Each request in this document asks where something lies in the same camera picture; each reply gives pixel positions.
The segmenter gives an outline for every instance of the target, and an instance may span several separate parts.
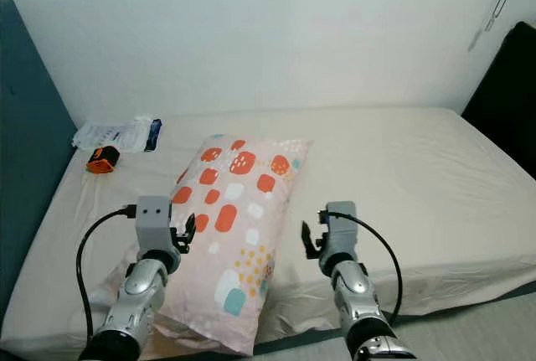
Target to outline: floor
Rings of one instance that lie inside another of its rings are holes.
[[[536,361],[536,293],[410,322],[395,331],[427,361]],[[341,338],[242,361],[348,361]]]

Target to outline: orange battery pack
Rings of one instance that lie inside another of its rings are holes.
[[[113,146],[104,146],[95,149],[87,162],[87,169],[95,174],[111,173],[117,164],[119,151]]]

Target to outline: mattress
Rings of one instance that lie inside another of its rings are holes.
[[[453,111],[321,109],[163,119],[158,148],[121,155],[116,171],[85,171],[77,151],[44,217],[13,290],[0,346],[23,358],[75,359],[85,326],[75,284],[76,246],[101,215],[137,197],[171,192],[206,136],[304,137],[314,144],[285,217],[257,342],[338,327],[330,281],[307,260],[301,221],[320,235],[317,210],[352,200],[358,217],[391,244],[405,282],[401,313],[489,301],[536,281],[536,181]],[[95,325],[106,314],[95,289],[135,242],[132,220],[115,218],[85,248],[84,273]],[[383,309],[396,297],[389,255],[358,230],[358,257]],[[143,359],[184,353],[154,333]]]

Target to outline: pillow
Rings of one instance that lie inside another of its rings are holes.
[[[216,135],[204,142],[172,192],[172,226],[191,213],[197,232],[170,275],[155,321],[177,322],[235,352],[252,354],[260,310],[292,184],[310,142]]]

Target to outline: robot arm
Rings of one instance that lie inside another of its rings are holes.
[[[147,342],[152,320],[164,302],[168,275],[177,270],[181,255],[189,251],[195,218],[188,218],[184,235],[170,229],[171,203],[167,197],[140,197],[136,232],[138,262],[129,266],[116,304],[79,360],[135,361]]]
[[[335,304],[341,316],[341,328],[353,360],[365,361],[415,356],[394,334],[379,309],[378,298],[363,264],[355,254],[357,225],[348,219],[328,216],[329,212],[351,214],[355,217],[353,202],[331,202],[319,213],[320,223],[327,224],[328,232],[317,240],[317,250],[311,242],[311,233],[303,223],[301,238],[308,259],[319,259],[320,270],[331,277]]]

